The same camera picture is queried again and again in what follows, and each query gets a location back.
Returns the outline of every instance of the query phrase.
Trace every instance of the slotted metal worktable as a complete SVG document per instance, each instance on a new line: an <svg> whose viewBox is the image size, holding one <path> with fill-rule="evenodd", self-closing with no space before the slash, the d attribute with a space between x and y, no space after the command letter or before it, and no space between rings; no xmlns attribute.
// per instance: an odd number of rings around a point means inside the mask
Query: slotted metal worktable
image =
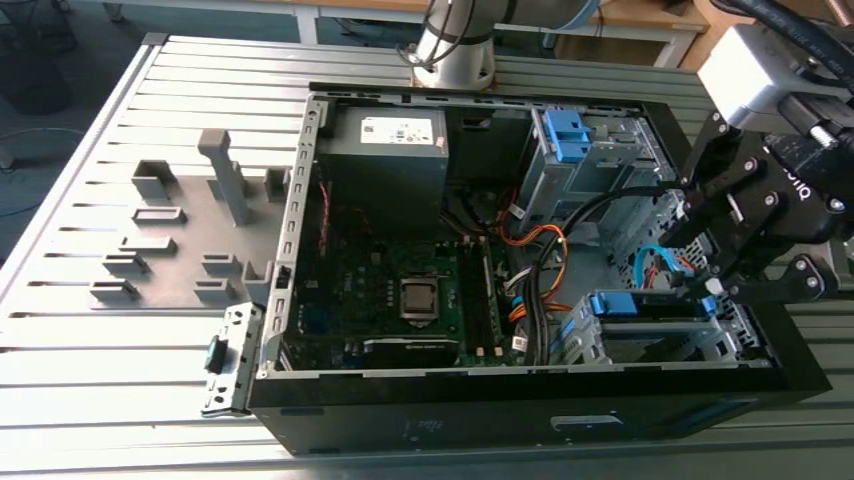
<svg viewBox="0 0 854 480"><path fill-rule="evenodd" d="M697 77L676 70L520 58L498 65L508 93L669 103L690 138L713 108ZM321 479L342 478L331 468L394 466L347 478L852 478L854 303L845 302L793 309L834 390L678 442L294 458L254 418L203 420L202 365L219 312L94 311L87 284L107 273L101 255L141 202L137 162L210 174L201 129L227 128L250 174L293 164L313 80L407 85L409 69L381 49L187 37L141 48L0 272L2 473L150 478L166 469L161 475L199 478L217 469L242 479ZM319 466L327 470L307 472Z"/></svg>

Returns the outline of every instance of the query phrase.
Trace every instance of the blue latch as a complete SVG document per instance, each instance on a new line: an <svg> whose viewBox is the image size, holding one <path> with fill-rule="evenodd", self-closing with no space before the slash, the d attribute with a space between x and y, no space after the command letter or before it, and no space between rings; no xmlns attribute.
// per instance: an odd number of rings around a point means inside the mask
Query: blue latch
<svg viewBox="0 0 854 480"><path fill-rule="evenodd" d="M573 110L546 110L546 129L561 163L580 163L590 152L590 129Z"/></svg>
<svg viewBox="0 0 854 480"><path fill-rule="evenodd" d="M629 292L597 292L590 296L596 316L632 317L638 315L636 300Z"/></svg>
<svg viewBox="0 0 854 480"><path fill-rule="evenodd" d="M709 315L714 315L718 311L718 302L716 302L714 295L709 295L701 300L701 304L704 305L704 309Z"/></svg>

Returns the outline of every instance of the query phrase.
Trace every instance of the ram slot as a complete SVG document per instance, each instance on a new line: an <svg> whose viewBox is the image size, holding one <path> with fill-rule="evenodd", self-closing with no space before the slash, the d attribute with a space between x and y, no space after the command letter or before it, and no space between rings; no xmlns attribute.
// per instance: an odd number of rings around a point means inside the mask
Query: ram slot
<svg viewBox="0 0 854 480"><path fill-rule="evenodd" d="M496 350L483 258L483 247L479 244L461 245L458 247L466 351L479 357L493 355Z"/></svg>

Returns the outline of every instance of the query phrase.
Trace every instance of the red wire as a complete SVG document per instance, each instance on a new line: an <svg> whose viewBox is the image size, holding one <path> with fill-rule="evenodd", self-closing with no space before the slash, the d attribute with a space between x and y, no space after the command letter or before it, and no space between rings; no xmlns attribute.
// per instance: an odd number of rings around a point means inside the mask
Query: red wire
<svg viewBox="0 0 854 480"><path fill-rule="evenodd" d="M694 267L694 265L692 265L692 262L689 262L685 257L677 257L680 262L682 263L682 265L685 265L686 267L689 267L692 270L697 270L697 268Z"/></svg>
<svg viewBox="0 0 854 480"><path fill-rule="evenodd" d="M646 278L644 279L644 288L650 288L653 286L656 275L658 275L658 267L653 265L650 267L650 270L646 272Z"/></svg>
<svg viewBox="0 0 854 480"><path fill-rule="evenodd" d="M330 229L330 193L326 190L326 185L323 182L321 183L321 192L323 193L323 226L321 227L321 253L323 254L323 249L326 247L327 234Z"/></svg>

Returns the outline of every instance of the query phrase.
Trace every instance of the wooden table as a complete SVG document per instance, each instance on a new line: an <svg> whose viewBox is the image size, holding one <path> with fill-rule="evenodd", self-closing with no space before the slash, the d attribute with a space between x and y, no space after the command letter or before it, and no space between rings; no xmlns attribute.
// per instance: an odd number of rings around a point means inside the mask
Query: wooden table
<svg viewBox="0 0 854 480"><path fill-rule="evenodd" d="M245 12L283 13L297 17L301 43L318 44L321 17L353 18L389 22L421 23L429 0L125 0L122 3L165 7L202 8ZM605 28L602 36L664 43L656 60L657 67L677 67L697 35L709 29L706 19L694 6L684 16L662 11L661 0L614 0L602 7ZM522 25L497 26L500 29L596 36L598 17L574 30L552 30Z"/></svg>

